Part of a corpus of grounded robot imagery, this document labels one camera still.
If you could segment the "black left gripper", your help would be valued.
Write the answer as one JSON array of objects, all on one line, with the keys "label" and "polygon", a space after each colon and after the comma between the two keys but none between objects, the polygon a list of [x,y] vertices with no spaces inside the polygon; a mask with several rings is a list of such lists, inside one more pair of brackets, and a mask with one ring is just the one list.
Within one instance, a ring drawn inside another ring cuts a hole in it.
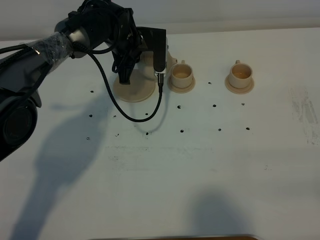
[{"label": "black left gripper", "polygon": [[112,71],[118,73],[121,85],[130,85],[130,77],[136,63],[140,61],[143,37],[137,30],[132,8],[108,7],[112,17],[114,37],[111,42],[115,44],[112,49],[114,59]]}]

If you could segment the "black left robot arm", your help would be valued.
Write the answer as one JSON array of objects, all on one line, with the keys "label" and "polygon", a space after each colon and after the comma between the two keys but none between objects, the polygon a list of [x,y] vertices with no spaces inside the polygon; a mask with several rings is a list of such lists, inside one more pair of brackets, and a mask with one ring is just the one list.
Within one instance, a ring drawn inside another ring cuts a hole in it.
[{"label": "black left robot arm", "polygon": [[67,58],[112,53],[112,71],[121,84],[140,57],[142,43],[131,8],[110,0],[86,0],[60,21],[49,37],[1,49],[0,61],[0,157],[5,159],[33,134],[39,86]]}]

